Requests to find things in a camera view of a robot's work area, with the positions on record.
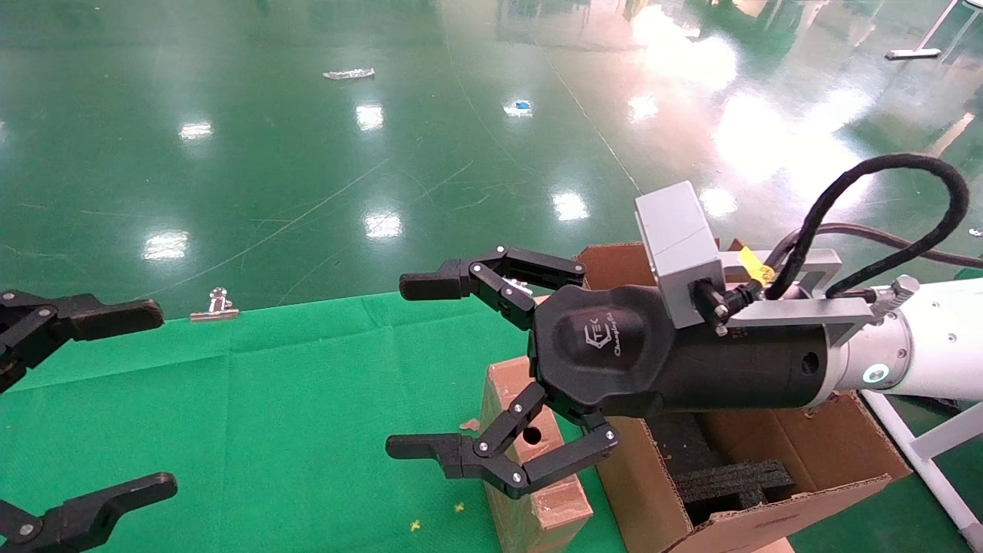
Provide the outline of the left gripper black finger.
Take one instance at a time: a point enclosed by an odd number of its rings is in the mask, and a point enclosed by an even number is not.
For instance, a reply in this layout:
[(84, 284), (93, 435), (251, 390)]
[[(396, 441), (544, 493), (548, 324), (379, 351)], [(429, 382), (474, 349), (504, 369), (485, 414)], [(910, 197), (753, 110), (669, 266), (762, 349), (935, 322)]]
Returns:
[(20, 290), (1, 294), (1, 392), (7, 392), (69, 342), (94, 342), (163, 326), (151, 299), (104, 304), (92, 294), (45, 298)]
[(127, 512), (177, 494), (176, 477), (158, 472), (81, 495), (35, 517), (1, 501), (2, 552), (84, 552), (102, 546)]

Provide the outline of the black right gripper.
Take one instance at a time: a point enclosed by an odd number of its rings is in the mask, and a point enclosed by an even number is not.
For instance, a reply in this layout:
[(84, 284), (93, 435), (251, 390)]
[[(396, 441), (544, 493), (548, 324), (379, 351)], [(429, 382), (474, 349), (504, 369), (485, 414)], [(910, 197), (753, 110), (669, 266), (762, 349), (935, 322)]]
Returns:
[[(433, 459), (447, 479), (481, 479), (510, 499), (604, 461), (619, 444), (604, 416), (794, 409), (820, 398), (828, 347), (821, 326), (763, 326), (719, 336), (705, 323), (675, 328), (654, 286), (584, 290), (586, 266), (498, 246), (404, 273), (408, 301), (474, 296), (519, 330), (531, 329), (531, 382), (478, 437), (393, 435), (393, 459)], [(557, 290), (538, 305), (516, 283)], [(529, 462), (506, 455), (545, 407), (585, 432)]]

